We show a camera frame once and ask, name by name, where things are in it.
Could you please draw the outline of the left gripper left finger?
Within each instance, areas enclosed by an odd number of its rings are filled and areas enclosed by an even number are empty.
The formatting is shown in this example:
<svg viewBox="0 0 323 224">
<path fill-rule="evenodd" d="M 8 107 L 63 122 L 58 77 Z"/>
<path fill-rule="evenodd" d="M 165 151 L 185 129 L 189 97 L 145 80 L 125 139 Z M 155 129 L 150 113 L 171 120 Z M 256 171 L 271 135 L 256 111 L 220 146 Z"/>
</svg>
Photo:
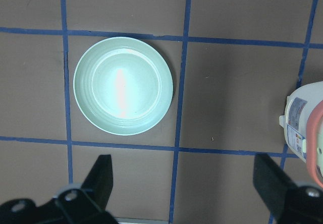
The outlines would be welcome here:
<svg viewBox="0 0 323 224">
<path fill-rule="evenodd" d="M 37 206 L 31 199 L 1 204 L 1 223 L 117 223 L 105 210 L 113 189 L 111 155 L 100 155 L 80 187 Z"/>
</svg>

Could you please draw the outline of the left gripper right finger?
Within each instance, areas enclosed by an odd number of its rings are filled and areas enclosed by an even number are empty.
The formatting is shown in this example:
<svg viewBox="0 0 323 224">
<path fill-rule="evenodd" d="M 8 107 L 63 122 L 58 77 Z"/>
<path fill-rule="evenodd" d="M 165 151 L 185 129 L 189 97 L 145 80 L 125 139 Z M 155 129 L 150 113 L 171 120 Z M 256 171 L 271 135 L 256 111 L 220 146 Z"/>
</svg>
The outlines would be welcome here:
<svg viewBox="0 0 323 224">
<path fill-rule="evenodd" d="M 253 185 L 276 223 L 322 223 L 322 189 L 297 185 L 268 154 L 254 157 Z"/>
</svg>

